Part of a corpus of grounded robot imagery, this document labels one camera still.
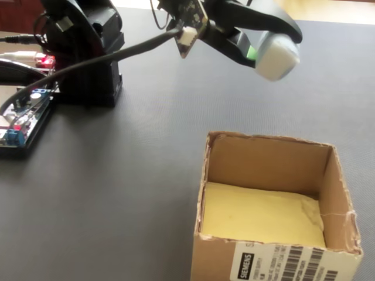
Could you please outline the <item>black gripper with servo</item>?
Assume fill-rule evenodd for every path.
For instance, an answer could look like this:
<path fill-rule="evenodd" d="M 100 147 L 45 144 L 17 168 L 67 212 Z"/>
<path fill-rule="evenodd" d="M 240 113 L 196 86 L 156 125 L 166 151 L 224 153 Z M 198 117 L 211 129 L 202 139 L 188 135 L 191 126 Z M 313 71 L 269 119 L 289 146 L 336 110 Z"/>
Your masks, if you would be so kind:
<path fill-rule="evenodd" d="M 274 1 L 251 1 L 248 6 L 238 1 L 225 1 L 226 18 L 233 26 L 217 15 L 222 3 L 204 2 L 209 18 L 204 42 L 242 66 L 255 68 L 258 53 L 249 37 L 239 28 L 282 33 L 296 44 L 302 42 L 303 35 L 298 24 Z"/>

